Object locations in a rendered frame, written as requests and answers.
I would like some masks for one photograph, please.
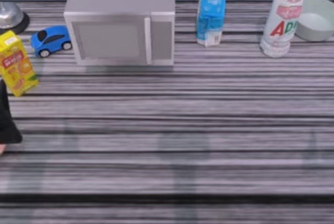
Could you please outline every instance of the microwave handle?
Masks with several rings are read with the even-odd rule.
[[[145,49],[146,62],[152,64],[152,43],[151,43],[151,18],[145,18]]]

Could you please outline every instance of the light green bowl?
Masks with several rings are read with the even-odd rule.
[[[308,41],[325,41],[334,34],[334,3],[304,0],[296,34]]]

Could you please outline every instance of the blue milk carton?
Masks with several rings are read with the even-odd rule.
[[[205,47],[219,45],[222,37],[226,0],[199,0],[197,43]]]

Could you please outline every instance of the striped tabletop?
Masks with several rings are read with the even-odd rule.
[[[228,3],[219,46],[177,3],[173,69],[33,57],[64,2],[18,2],[40,85],[10,96],[21,145],[0,157],[2,224],[334,222],[334,37],[259,50],[270,3]]]

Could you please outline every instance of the white plastic bottle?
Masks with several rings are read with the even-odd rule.
[[[303,0],[274,0],[260,47],[269,57],[283,57],[290,50]]]

